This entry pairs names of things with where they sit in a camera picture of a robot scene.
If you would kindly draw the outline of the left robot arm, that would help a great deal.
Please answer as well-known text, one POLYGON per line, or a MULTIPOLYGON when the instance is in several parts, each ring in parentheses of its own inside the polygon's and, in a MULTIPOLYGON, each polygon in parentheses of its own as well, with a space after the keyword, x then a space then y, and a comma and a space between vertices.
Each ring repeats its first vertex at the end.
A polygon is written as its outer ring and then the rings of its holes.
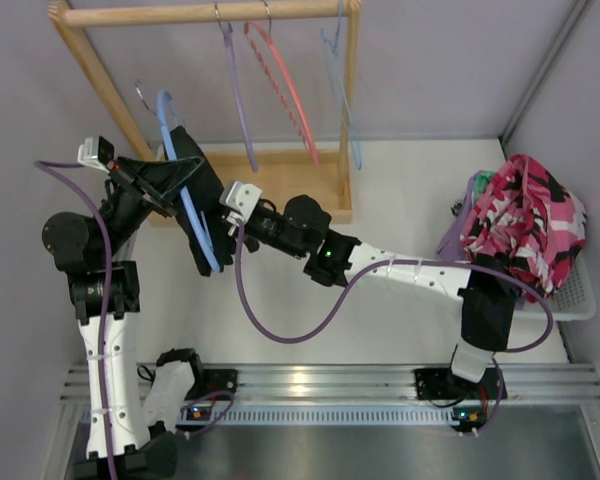
POLYGON ((146 397, 139 392, 136 315, 138 270, 118 251, 150 213, 174 216, 180 194, 205 162, 200 157, 143 162, 126 157, 93 161, 112 188, 97 205, 63 175, 65 165, 36 167, 64 183, 90 213, 60 212, 43 226, 42 242, 56 269, 67 277, 70 301, 82 337, 89 374, 90 434, 77 479, 170 479, 177 467, 176 422, 187 396, 204 378, 192 349, 161 354, 146 397))

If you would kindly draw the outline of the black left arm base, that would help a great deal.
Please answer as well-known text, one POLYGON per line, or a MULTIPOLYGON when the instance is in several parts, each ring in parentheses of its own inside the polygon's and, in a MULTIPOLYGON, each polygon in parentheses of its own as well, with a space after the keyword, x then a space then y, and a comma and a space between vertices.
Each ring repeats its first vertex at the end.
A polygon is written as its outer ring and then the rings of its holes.
POLYGON ((219 391, 236 392, 238 371, 228 368, 210 368, 194 373, 194 385, 185 396, 186 401, 193 401, 210 393, 219 391))

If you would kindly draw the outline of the blue plastic hanger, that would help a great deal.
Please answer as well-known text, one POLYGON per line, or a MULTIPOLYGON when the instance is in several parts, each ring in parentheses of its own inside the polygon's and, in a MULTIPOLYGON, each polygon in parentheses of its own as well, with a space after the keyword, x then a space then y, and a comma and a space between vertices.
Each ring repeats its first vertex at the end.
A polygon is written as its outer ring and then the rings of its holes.
MULTIPOLYGON (((165 158, 168 161, 175 161, 177 159, 176 149, 174 141, 171 137, 171 130, 169 129, 169 121, 167 120, 167 111, 170 111, 171 116, 176 126, 180 125, 177 117, 177 112, 173 106, 173 97, 167 90, 159 90, 156 95, 156 108, 150 107, 148 101, 142 93, 141 81, 136 80, 134 82, 134 88, 136 94, 140 98, 144 107, 152 113, 159 122, 161 138, 163 143, 163 149, 165 158)), ((201 220, 198 210, 196 209, 194 202, 191 198, 190 192, 187 187, 184 187, 180 193, 180 198, 186 212, 187 219, 193 230, 193 235, 198 245, 201 247, 202 254, 211 268, 212 272, 218 273, 220 271, 220 264, 216 258, 213 243, 211 241, 211 235, 205 220, 201 220)))

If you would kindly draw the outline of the black trousers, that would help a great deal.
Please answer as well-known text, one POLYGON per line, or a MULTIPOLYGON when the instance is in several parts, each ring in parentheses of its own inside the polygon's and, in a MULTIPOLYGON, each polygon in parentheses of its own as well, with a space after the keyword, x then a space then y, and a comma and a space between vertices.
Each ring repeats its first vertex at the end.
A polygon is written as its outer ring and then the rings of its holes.
MULTIPOLYGON (((192 181, 188 183, 187 190, 200 219, 201 226, 207 227, 207 229, 203 230, 203 233, 209 233, 208 238, 212 246, 212 253, 219 264, 219 271, 222 272, 225 266, 233 264, 232 256, 236 248, 235 240, 228 235, 228 225, 223 220, 226 209, 220 203, 220 196, 224 190, 224 186, 207 161, 200 146, 183 126, 177 126, 172 129, 170 136, 177 159, 200 157, 204 160, 204 165, 198 169, 192 181)), ((213 273, 212 267, 196 238, 182 199, 178 198, 176 204, 176 221, 187 236, 189 249, 193 255, 198 272, 204 277, 210 277, 213 273)))

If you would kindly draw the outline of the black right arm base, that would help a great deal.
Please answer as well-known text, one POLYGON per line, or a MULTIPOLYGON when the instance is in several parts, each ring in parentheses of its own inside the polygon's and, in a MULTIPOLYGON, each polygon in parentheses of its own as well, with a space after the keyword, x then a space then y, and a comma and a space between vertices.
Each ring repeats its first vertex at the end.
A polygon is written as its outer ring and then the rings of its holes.
POLYGON ((449 368, 427 367, 414 371, 416 395, 419 400, 496 400, 508 397, 506 386, 495 368, 488 368, 478 383, 453 375, 449 368))

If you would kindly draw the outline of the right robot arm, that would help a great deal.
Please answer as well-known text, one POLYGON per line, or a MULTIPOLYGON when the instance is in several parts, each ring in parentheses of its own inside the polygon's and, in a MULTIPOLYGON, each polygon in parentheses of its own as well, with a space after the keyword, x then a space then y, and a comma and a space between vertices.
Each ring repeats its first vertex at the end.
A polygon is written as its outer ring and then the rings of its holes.
POLYGON ((304 273, 322 286, 349 292, 369 282, 400 294, 441 301, 460 313, 460 337, 450 360, 457 379, 479 383, 493 357, 506 350, 522 285, 486 262, 442 262, 395 254, 330 227, 331 216, 307 195, 283 212, 267 207, 255 187, 225 193, 221 204, 239 242, 254 239, 305 263, 304 273))

